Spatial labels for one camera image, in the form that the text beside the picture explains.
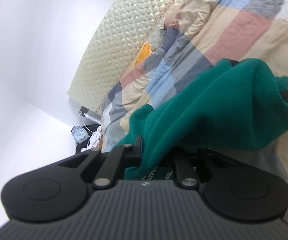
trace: quilted mattress pad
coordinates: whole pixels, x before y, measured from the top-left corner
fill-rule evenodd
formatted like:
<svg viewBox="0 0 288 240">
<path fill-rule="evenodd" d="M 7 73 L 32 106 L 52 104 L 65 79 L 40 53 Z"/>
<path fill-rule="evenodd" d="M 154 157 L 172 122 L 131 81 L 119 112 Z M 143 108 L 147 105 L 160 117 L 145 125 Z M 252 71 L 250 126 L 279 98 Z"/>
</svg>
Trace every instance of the quilted mattress pad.
<svg viewBox="0 0 288 240">
<path fill-rule="evenodd" d="M 94 112 L 124 72 L 134 65 L 145 42 L 157 49 L 168 13 L 183 0 L 116 0 L 92 37 L 68 95 Z"/>
</svg>

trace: white cloth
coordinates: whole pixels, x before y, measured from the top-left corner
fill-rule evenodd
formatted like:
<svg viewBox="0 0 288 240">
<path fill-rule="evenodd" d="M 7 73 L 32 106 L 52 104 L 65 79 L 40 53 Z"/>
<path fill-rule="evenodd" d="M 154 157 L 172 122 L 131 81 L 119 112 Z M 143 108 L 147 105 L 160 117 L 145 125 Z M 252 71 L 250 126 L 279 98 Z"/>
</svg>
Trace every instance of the white cloth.
<svg viewBox="0 0 288 240">
<path fill-rule="evenodd" d="M 100 138 L 102 136 L 102 127 L 99 126 L 95 132 L 93 132 L 90 140 L 88 141 L 87 147 L 83 148 L 81 152 L 84 152 L 88 149 L 96 148 L 100 144 Z"/>
</svg>

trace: patchwork blanket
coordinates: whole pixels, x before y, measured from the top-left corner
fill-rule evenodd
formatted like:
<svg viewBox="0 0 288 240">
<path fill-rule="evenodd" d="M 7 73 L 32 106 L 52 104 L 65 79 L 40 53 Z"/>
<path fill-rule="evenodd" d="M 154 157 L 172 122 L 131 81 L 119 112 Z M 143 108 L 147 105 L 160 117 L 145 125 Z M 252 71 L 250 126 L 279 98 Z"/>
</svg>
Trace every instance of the patchwork blanket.
<svg viewBox="0 0 288 240">
<path fill-rule="evenodd" d="M 158 107 L 221 58 L 260 58 L 276 76 L 288 76 L 288 0 L 184 0 L 165 28 L 164 44 L 130 69 L 103 102 L 106 150 L 128 132 L 136 109 Z M 288 132 L 275 151 L 288 175 Z"/>
</svg>

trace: wall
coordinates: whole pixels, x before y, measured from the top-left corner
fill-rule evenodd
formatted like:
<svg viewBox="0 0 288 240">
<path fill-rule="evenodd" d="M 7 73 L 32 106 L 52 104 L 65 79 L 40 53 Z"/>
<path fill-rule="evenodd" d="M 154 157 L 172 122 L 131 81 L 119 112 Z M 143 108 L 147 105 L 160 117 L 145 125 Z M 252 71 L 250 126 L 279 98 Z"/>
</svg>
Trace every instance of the wall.
<svg viewBox="0 0 288 240">
<path fill-rule="evenodd" d="M 0 83 L 0 191 L 12 177 L 73 155 L 70 130 Z M 0 202 L 0 226 L 7 220 Z"/>
<path fill-rule="evenodd" d="M 69 126 L 80 105 L 67 90 L 114 0 L 0 0 L 0 81 Z"/>
</svg>

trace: green fabric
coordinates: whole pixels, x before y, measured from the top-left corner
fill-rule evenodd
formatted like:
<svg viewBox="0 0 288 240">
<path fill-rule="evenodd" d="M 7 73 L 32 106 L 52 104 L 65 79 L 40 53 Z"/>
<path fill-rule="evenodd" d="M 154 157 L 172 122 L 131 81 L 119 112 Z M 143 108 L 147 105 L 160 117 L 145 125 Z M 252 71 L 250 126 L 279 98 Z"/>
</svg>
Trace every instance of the green fabric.
<svg viewBox="0 0 288 240">
<path fill-rule="evenodd" d="M 150 173 L 175 145 L 257 150 L 288 130 L 288 104 L 279 90 L 288 77 L 275 77 L 267 64 L 247 59 L 231 66 L 221 60 L 179 94 L 153 109 L 144 105 L 130 117 L 130 131 L 117 145 L 143 137 L 140 167 L 124 179 Z"/>
</svg>

